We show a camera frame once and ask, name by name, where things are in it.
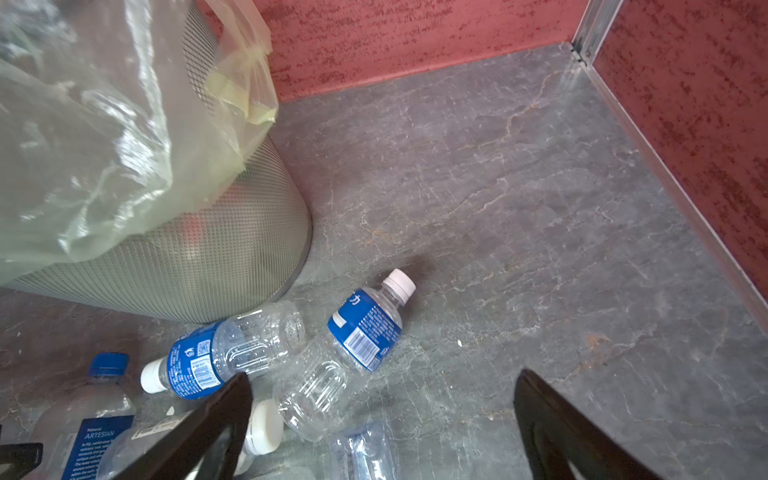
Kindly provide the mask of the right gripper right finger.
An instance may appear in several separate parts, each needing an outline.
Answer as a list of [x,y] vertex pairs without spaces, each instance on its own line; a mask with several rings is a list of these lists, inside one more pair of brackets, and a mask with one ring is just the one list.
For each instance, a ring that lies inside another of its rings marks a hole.
[[535,479],[656,479],[531,369],[518,375],[514,410]]

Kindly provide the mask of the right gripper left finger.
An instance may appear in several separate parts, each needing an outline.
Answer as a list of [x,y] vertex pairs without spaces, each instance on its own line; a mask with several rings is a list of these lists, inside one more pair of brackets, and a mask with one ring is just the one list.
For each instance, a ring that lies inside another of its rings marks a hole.
[[186,417],[119,479],[231,479],[244,444],[253,402],[248,377],[239,373]]

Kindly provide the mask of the blue cap clear bottle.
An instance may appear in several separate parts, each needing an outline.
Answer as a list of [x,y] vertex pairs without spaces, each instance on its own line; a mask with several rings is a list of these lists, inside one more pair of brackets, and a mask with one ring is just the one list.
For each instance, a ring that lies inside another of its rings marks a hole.
[[130,357],[97,354],[82,386],[57,400],[37,421],[31,441],[43,445],[29,479],[94,479],[103,455],[133,424],[136,407],[121,386]]

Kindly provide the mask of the blue label bottle white cap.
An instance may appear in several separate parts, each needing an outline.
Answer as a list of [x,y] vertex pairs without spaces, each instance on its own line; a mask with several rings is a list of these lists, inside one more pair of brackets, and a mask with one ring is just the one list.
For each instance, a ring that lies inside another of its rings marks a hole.
[[400,269],[377,288],[355,290],[285,367],[273,400],[301,439],[317,442],[340,427],[356,392],[399,342],[401,309],[415,291],[414,281]]

